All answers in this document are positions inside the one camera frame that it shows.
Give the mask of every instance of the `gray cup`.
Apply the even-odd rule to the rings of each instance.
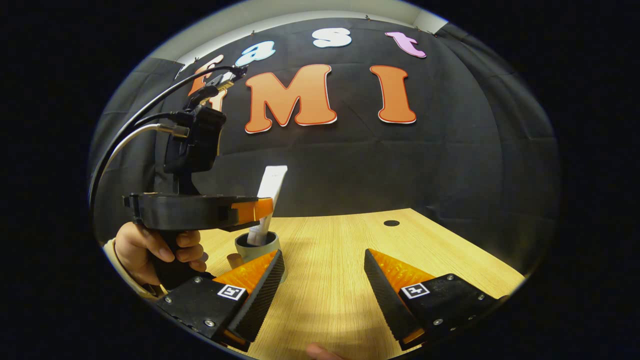
[[[238,254],[242,256],[242,260],[245,263],[253,259],[257,259],[264,254],[269,254],[274,250],[280,250],[280,239],[276,233],[273,231],[268,232],[267,234],[267,244],[263,246],[255,246],[247,243],[248,233],[242,234],[236,238],[236,249]],[[280,279],[280,284],[282,284],[287,278],[287,267],[284,268],[284,273],[282,274],[282,278]]]

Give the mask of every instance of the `wooden table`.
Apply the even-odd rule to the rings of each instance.
[[[397,220],[398,226],[383,225]],[[455,273],[499,298],[524,277],[507,264],[411,209],[332,217],[273,218],[288,270],[248,352],[257,359],[308,359],[319,342],[348,359],[383,360],[402,351],[385,323],[364,272],[367,248],[431,275]],[[227,255],[247,230],[201,231],[207,271],[230,270]]]

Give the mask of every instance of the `hand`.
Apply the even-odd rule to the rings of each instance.
[[[311,343],[307,345],[307,355],[312,360],[343,360],[343,358],[329,352],[329,350],[323,348],[318,343]]]
[[[200,245],[200,232],[181,233],[178,235],[177,244],[183,248],[177,251],[178,261],[189,262],[189,266],[199,272],[207,270],[207,265],[204,263],[206,255]],[[158,280],[156,270],[149,260],[147,250],[167,263],[175,259],[160,234],[132,222],[124,224],[118,231],[115,250],[122,266],[140,285],[160,285],[160,280]]]

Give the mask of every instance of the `white cable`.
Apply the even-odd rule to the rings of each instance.
[[[98,183],[100,183],[100,180],[102,180],[102,176],[104,175],[105,172],[107,172],[107,169],[109,168],[109,165],[111,164],[111,161],[116,157],[116,155],[120,152],[120,150],[122,150],[123,147],[125,147],[125,145],[127,145],[133,138],[135,138],[136,136],[147,132],[147,131],[151,131],[151,130],[155,130],[155,131],[162,131],[164,133],[171,133],[175,136],[179,136],[179,137],[187,137],[187,135],[189,134],[189,129],[187,127],[183,127],[183,126],[173,126],[173,125],[165,125],[165,124],[149,124],[149,125],[145,125],[142,127],[139,127],[137,129],[135,129],[131,134],[127,135],[127,137],[125,137],[119,144],[118,146],[116,146],[115,149],[113,149],[113,152],[111,153],[111,156],[109,157],[109,160],[107,160],[107,165],[104,167],[104,170],[102,171],[102,174],[100,175],[100,179],[98,179]]]

